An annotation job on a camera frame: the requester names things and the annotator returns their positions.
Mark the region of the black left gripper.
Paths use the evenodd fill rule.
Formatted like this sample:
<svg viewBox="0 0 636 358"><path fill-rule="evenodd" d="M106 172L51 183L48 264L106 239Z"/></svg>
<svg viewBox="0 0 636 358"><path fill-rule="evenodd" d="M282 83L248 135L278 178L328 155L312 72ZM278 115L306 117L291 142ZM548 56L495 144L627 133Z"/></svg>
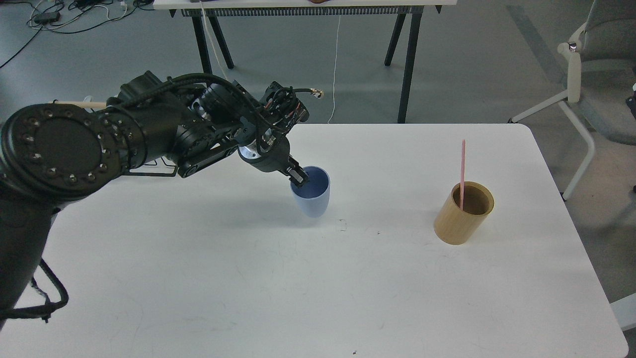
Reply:
<svg viewBox="0 0 636 358"><path fill-rule="evenodd" d="M280 138L268 152L259 153L255 141L248 146L239 147L238 153L243 161L261 172L286 173L290 183L297 188L309 181L309 175L305 170L291 163L289 140L286 137Z"/></svg>

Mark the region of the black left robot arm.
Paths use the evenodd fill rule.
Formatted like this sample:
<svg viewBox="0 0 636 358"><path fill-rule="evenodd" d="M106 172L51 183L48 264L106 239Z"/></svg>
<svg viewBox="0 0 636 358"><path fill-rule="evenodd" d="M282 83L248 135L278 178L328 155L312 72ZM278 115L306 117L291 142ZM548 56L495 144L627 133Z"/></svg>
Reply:
<svg viewBox="0 0 636 358"><path fill-rule="evenodd" d="M47 320L66 306L66 289L42 260L55 215L155 159L186 178L239 152L304 186L308 174L287 138L309 117L299 93L323 95L272 82L255 99L216 75L160 80L147 71L98 111L59 101L16 111L1 123L1 322Z"/></svg>

